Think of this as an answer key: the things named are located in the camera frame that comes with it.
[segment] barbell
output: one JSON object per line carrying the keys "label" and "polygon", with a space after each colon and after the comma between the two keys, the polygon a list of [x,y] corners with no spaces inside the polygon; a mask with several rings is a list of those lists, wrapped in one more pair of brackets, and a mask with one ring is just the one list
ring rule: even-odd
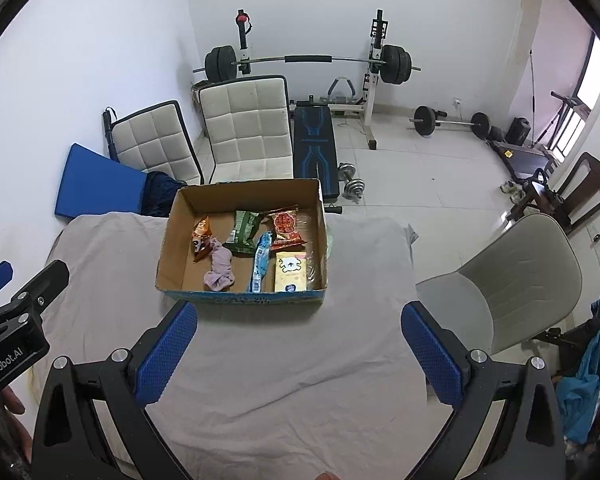
{"label": "barbell", "polygon": [[357,57],[335,56],[279,56],[257,57],[238,61],[235,50],[231,45],[216,46],[205,56],[204,68],[197,68],[193,73],[206,72],[206,78],[212,83],[229,81],[238,75],[238,67],[251,63],[267,61],[284,61],[285,63],[314,62],[331,63],[333,61],[352,61],[358,63],[372,63],[380,66],[382,81],[399,85],[407,81],[413,70],[420,71],[411,64],[411,56],[401,46],[385,45],[382,47],[380,59],[363,59]]}
{"label": "barbell", "polygon": [[342,196],[347,200],[360,200],[365,192],[365,181],[361,178],[353,178],[356,167],[348,162],[341,162],[338,166],[338,180],[346,182]]}
{"label": "barbell", "polygon": [[487,114],[477,112],[471,118],[471,122],[465,121],[441,121],[436,116],[433,108],[428,106],[419,106],[413,115],[413,119],[409,119],[416,125],[416,131],[423,137],[430,136],[436,126],[440,124],[460,124],[462,126],[470,126],[471,131],[479,139],[485,140],[491,131],[491,121]]}

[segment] silver screw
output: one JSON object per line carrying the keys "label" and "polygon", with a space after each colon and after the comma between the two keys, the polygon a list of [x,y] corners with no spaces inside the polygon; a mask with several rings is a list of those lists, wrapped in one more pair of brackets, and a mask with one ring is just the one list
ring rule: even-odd
{"label": "silver screw", "polygon": [[542,370],[544,368],[544,361],[539,357],[531,358],[531,365],[533,368],[537,368],[538,370]]}
{"label": "silver screw", "polygon": [[477,363],[483,363],[487,360],[487,354],[482,350],[471,350],[470,356]]}
{"label": "silver screw", "polygon": [[127,352],[124,348],[118,348],[115,352],[113,352],[113,354],[111,354],[111,359],[117,363],[121,363],[128,355],[129,352]]}
{"label": "silver screw", "polygon": [[67,358],[64,357],[63,355],[61,355],[59,358],[57,358],[54,361],[54,368],[61,370],[62,368],[64,368],[66,366],[67,363],[68,363]]}

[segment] blue snack package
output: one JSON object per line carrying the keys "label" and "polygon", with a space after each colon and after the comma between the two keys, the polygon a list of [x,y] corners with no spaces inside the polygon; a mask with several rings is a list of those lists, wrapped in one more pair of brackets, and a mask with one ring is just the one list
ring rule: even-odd
{"label": "blue snack package", "polygon": [[267,264],[269,263],[269,249],[273,241],[273,233],[267,231],[260,236],[256,254],[253,259],[253,274],[247,288],[247,292],[262,292],[262,279],[267,273]]}

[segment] sneaker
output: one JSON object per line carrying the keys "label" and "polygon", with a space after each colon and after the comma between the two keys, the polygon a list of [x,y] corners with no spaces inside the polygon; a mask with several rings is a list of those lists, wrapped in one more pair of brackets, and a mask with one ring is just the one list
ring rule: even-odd
{"label": "sneaker", "polygon": [[520,186],[513,182],[512,180],[507,180],[502,186],[500,186],[500,190],[503,193],[513,193],[520,189]]}
{"label": "sneaker", "polygon": [[513,192],[509,198],[511,199],[511,201],[514,204],[517,205],[524,200],[525,196],[526,196],[526,194],[524,191],[517,190],[517,191]]}

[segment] yellow package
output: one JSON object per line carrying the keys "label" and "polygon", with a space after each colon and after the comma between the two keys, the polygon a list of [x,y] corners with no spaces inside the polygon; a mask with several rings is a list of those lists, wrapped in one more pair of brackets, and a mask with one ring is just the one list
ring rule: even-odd
{"label": "yellow package", "polygon": [[306,253],[304,251],[277,252],[276,292],[306,290]]}

